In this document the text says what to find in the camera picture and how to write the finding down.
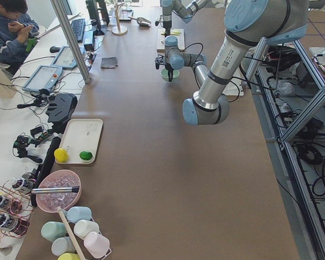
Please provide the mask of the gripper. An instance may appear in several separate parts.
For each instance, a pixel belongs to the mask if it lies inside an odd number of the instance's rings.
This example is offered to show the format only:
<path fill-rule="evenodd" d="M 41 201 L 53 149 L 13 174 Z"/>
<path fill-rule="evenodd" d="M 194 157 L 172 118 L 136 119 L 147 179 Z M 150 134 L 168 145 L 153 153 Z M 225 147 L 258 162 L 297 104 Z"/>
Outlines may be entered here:
<path fill-rule="evenodd" d="M 165 29 L 164 36 L 170 36 L 172 28 L 172 16 L 160 16 L 155 20 L 155 26 L 162 23 L 162 27 Z"/>
<path fill-rule="evenodd" d="M 161 66 L 167 69 L 167 62 L 164 55 L 158 54 L 154 62 L 155 62 L 156 69 L 159 69 Z M 173 80 L 173 70 L 168 70 L 168 81 L 172 82 L 172 80 Z"/>

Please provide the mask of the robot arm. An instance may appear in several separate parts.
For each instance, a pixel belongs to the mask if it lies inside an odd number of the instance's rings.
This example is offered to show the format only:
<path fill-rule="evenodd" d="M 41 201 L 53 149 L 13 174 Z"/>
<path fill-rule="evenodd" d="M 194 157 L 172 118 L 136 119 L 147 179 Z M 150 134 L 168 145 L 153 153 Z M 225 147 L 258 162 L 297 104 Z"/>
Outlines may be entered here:
<path fill-rule="evenodd" d="M 229 102 L 223 91 L 248 50 L 262 38 L 270 43 L 287 43 L 301 39 L 307 31 L 309 1 L 231 1 L 225 11 L 224 42 L 211 66 L 202 54 L 190 54 L 178 48 L 178 40 L 170 34 L 172 13 L 185 23 L 199 11 L 206 1 L 161 1 L 162 15 L 157 23 L 165 29 L 165 53 L 155 59 L 155 66 L 163 65 L 168 80 L 173 72 L 191 67 L 200 90 L 183 102 L 183 117 L 189 125 L 215 125 L 229 114 Z"/>
<path fill-rule="evenodd" d="M 159 23 L 162 23 L 162 27 L 165 29 L 164 36 L 170 36 L 173 12 L 185 23 L 188 23 L 200 9 L 209 3 L 212 3 L 215 8 L 225 8 L 228 1 L 195 0 L 191 1 L 187 6 L 184 6 L 180 0 L 162 0 L 160 1 L 162 14 L 160 18 L 156 19 L 155 25 L 157 26 Z"/>

